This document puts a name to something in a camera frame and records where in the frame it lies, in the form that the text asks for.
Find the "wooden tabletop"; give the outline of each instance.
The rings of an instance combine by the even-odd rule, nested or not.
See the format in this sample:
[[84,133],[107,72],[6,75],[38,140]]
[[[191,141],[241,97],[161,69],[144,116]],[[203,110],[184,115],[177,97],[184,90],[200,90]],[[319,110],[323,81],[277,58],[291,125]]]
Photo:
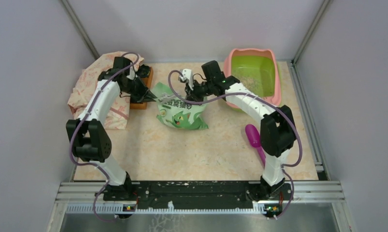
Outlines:
[[[152,87],[168,83],[171,70],[192,69],[202,73],[203,63],[148,64],[154,70]],[[278,62],[281,74],[282,104],[292,110],[302,140],[303,157],[295,168],[286,168],[294,180],[317,180],[315,164],[286,62]],[[173,76],[173,86],[184,94],[185,85]],[[132,180],[259,180],[263,167],[249,145],[245,126],[257,122],[245,113],[232,110],[223,100],[209,103],[202,114],[207,130],[178,130],[161,124],[157,104],[146,110],[130,110],[125,130],[107,130],[113,144],[111,155]],[[287,162],[298,158],[294,143]],[[104,180],[94,167],[77,167],[75,180]]]

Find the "pink cloth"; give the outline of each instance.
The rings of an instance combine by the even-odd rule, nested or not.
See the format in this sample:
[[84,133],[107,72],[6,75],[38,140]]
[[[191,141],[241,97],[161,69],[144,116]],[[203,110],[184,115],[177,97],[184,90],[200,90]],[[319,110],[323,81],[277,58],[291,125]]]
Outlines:
[[[102,55],[94,61],[87,69],[83,70],[76,86],[73,88],[73,93],[70,95],[67,103],[74,116],[77,118],[86,108],[88,102],[91,100],[96,87],[97,79],[102,71],[106,71],[113,67],[114,57],[119,57],[125,52],[112,52]],[[137,57],[135,55],[126,55],[126,58],[135,62]],[[138,70],[140,63],[144,58],[140,57],[137,64],[134,65],[135,70]],[[125,129],[129,117],[129,102],[130,97],[120,98],[118,96],[110,108],[107,118],[104,123],[106,129]]]

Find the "litter box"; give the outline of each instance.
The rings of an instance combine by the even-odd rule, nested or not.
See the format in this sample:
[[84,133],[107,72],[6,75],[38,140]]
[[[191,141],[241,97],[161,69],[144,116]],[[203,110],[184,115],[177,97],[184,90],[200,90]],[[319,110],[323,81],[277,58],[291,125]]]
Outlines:
[[[224,62],[225,76],[235,76],[250,91],[265,101],[281,103],[281,84],[275,55],[269,49],[233,49]],[[227,102],[234,109],[236,105]]]

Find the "cat litter bag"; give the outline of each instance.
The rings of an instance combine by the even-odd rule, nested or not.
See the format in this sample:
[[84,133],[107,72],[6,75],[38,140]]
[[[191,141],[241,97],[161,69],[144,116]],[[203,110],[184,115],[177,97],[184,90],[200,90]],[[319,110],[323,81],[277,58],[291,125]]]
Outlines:
[[178,129],[203,130],[208,125],[200,117],[206,104],[187,104],[173,95],[169,86],[159,82],[151,90],[156,96],[161,97],[162,102],[157,102],[159,115],[157,118],[163,124]]

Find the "purple scoop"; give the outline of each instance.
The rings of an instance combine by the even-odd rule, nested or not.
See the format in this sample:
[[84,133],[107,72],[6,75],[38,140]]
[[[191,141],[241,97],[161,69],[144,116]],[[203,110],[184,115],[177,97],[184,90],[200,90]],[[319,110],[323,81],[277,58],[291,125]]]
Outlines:
[[246,133],[246,136],[248,137],[248,141],[251,144],[251,146],[256,148],[259,154],[259,157],[262,160],[263,166],[265,167],[266,157],[260,145],[260,134],[257,128],[252,124],[248,124],[247,126],[245,126],[245,133]]

